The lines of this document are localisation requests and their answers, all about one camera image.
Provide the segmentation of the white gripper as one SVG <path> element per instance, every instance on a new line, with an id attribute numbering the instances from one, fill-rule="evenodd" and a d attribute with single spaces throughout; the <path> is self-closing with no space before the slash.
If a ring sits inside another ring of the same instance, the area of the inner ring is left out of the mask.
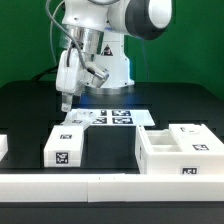
<path id="1" fill-rule="evenodd" d="M 56 89 L 62 93 L 63 112 L 70 112 L 72 108 L 72 96 L 80 96 L 83 91 L 84 78 L 83 69 L 76 49 L 71 51 L 65 50 L 62 52 L 57 77 Z"/>

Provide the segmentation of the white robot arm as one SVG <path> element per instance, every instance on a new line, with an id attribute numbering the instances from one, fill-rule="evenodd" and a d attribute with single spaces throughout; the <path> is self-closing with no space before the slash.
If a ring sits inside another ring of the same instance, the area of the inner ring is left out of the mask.
<path id="1" fill-rule="evenodd" d="M 124 38 L 154 40 L 172 17 L 172 0 L 63 0 L 61 22 L 49 19 L 64 32 L 67 43 L 61 53 L 56 89 L 62 93 L 64 112 L 84 91 L 119 94 L 132 88 L 130 60 Z"/>

